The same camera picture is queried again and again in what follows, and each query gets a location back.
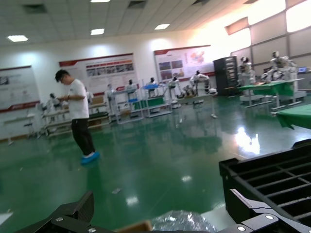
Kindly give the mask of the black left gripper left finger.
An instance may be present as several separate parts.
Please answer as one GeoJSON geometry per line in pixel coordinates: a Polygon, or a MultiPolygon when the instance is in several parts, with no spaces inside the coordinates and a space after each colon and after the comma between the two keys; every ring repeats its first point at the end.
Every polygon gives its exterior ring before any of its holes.
{"type": "Polygon", "coordinates": [[[18,230],[19,233],[101,233],[91,225],[94,194],[87,191],[78,201],[60,205],[47,218],[18,230]]]}

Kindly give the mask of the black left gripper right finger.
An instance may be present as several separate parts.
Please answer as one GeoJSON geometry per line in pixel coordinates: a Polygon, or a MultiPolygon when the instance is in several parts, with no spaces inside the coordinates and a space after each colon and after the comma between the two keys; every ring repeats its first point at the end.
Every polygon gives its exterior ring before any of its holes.
{"type": "Polygon", "coordinates": [[[309,226],[286,218],[261,201],[250,200],[236,189],[229,191],[229,215],[242,233],[309,233],[309,226]]]}

